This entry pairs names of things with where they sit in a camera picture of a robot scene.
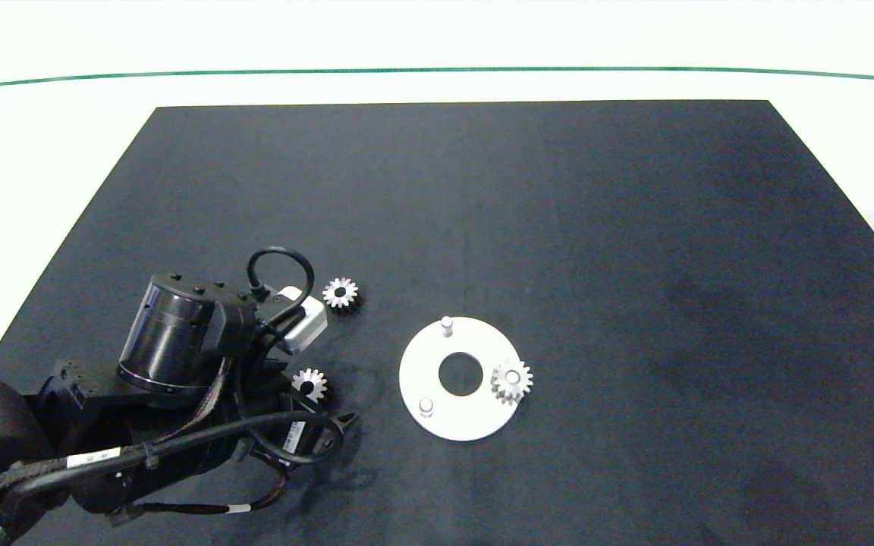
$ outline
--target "white ring base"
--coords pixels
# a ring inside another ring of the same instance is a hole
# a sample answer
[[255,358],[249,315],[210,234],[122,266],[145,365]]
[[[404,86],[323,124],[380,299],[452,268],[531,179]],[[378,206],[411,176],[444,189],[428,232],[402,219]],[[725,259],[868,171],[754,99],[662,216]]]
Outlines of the white ring base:
[[[514,415],[517,404],[502,403],[492,391],[492,373],[506,362],[520,362],[510,341],[488,322],[452,317],[451,335],[441,321],[431,322],[410,340],[400,362],[400,394],[410,415],[440,438],[470,441],[492,435]],[[481,364],[481,386],[459,397],[440,382],[440,365],[454,353]]]

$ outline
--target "center hole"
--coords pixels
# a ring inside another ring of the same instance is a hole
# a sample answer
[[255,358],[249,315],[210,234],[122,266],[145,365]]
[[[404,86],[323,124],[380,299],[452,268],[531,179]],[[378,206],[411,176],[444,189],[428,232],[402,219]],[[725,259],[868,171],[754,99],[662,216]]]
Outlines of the center hole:
[[481,381],[485,378],[485,372],[481,369],[481,363],[474,356],[467,353],[454,353],[440,363],[440,384],[447,388],[448,393],[459,397],[474,393],[481,387]]

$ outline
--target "metal pin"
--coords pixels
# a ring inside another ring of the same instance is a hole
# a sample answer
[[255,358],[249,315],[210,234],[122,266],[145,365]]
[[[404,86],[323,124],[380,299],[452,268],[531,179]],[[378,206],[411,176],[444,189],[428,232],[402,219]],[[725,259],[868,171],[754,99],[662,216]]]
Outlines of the metal pin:
[[430,417],[434,411],[434,401],[430,400],[430,398],[420,398],[420,415],[423,417]]
[[454,319],[450,317],[444,317],[440,319],[441,328],[444,328],[444,337],[451,337],[454,335]]

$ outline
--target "metal gear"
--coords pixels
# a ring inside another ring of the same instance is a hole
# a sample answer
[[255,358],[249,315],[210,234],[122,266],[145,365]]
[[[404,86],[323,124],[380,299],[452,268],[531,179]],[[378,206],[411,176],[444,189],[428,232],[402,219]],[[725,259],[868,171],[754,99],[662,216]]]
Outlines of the metal gear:
[[[312,390],[309,393],[303,391],[306,383],[312,384]],[[322,400],[323,394],[326,392],[325,376],[318,369],[305,369],[292,377],[292,388],[304,394],[309,400],[318,402]]]
[[329,307],[329,311],[337,314],[351,313],[360,308],[360,287],[353,279],[333,279],[322,291],[322,300]]
[[524,362],[513,364],[506,362],[495,367],[492,373],[492,393],[500,398],[501,403],[515,404],[531,392],[534,377],[531,369]]

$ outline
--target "white background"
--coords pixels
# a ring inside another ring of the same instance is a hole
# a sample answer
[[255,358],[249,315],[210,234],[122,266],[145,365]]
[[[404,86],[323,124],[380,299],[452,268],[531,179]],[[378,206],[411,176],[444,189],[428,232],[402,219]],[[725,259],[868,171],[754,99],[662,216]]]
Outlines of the white background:
[[[874,74],[874,2],[0,2],[0,82],[147,71],[454,66]],[[599,72],[133,77],[1,86],[0,338],[157,106],[638,98],[770,100],[874,229],[874,82],[866,80]]]

